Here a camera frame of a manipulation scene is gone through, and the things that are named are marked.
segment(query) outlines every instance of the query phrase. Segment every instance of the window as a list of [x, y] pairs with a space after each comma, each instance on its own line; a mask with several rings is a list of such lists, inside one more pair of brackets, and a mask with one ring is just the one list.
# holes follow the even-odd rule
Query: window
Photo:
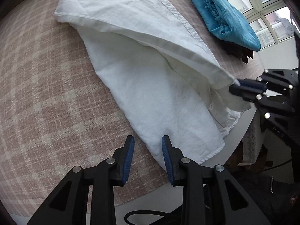
[[261, 48], [293, 37], [299, 25], [282, 0], [228, 0], [248, 20]]

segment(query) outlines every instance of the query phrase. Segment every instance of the plaid surface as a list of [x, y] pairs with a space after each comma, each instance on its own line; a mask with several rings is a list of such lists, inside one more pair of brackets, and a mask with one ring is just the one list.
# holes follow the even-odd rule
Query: plaid surface
[[[261, 67], [226, 55], [190, 0], [169, 0], [219, 63], [237, 77]], [[129, 181], [115, 189], [122, 204], [167, 182], [97, 77], [77, 31], [57, 23], [58, 0], [26, 0], [0, 21], [0, 199], [9, 213], [31, 216], [75, 165], [97, 165], [135, 137]]]

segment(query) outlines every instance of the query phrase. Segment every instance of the cable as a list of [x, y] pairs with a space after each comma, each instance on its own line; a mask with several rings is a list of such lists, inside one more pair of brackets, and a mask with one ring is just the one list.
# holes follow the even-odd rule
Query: cable
[[279, 165], [277, 165], [277, 166], [273, 166], [273, 167], [271, 167], [271, 168], [267, 168], [267, 169], [264, 169], [264, 170], [259, 171], [259, 172], [256, 172], [256, 173], [262, 173], [262, 172], [264, 172], [264, 171], [269, 171], [269, 170], [272, 170], [272, 169], [274, 169], [274, 168], [281, 167], [281, 166], [283, 166], [283, 165], [285, 165], [285, 164], [287, 164], [287, 163], [289, 163], [289, 162], [291, 162], [291, 161], [292, 161], [292, 159], [289, 159], [288, 161], [286, 161], [286, 162], [284, 162], [284, 163], [281, 163], [281, 164], [279, 164]]
[[150, 214], [150, 215], [156, 215], [156, 216], [162, 216], [162, 217], [166, 217], [169, 219], [175, 219], [175, 220], [179, 220], [181, 219], [180, 216], [176, 216], [167, 212], [162, 212], [162, 211], [150, 211], [150, 210], [137, 210], [137, 211], [131, 211], [129, 213], [127, 213], [124, 216], [124, 221], [129, 224], [129, 225], [135, 225], [134, 223], [131, 223], [130, 221], [128, 221], [128, 217], [135, 215], [135, 214]]

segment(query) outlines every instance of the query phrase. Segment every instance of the blue cloth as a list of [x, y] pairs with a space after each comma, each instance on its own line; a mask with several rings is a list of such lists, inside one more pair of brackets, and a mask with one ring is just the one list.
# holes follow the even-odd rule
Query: blue cloth
[[230, 41], [253, 51], [260, 41], [245, 17], [228, 0], [192, 0], [209, 32], [220, 40]]

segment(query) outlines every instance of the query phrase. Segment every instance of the metal pin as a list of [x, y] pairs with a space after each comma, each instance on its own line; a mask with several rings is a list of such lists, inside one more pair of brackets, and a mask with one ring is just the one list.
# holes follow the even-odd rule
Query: metal pin
[[75, 166], [72, 168], [72, 171], [75, 172], [75, 173], [78, 173], [81, 171], [81, 167], [80, 166]]
[[217, 165], [217, 166], [216, 166], [216, 170], [217, 170], [218, 172], [223, 172], [223, 171], [224, 171], [224, 167], [223, 167], [222, 165]]
[[271, 117], [271, 114], [269, 113], [269, 112], [267, 112], [266, 114], [265, 114], [265, 119], [269, 119]]
[[108, 158], [107, 160], [106, 160], [106, 162], [108, 163], [108, 164], [113, 164], [113, 163], [115, 163], [115, 159], [113, 159], [113, 158]]
[[188, 159], [187, 157], [182, 157], [181, 158], [181, 162], [183, 162], [183, 163], [189, 163], [190, 159]]
[[273, 180], [274, 180], [274, 176], [272, 176], [272, 180], [271, 180], [271, 189], [270, 189], [270, 192], [271, 194], [274, 194], [272, 189], [273, 189]]

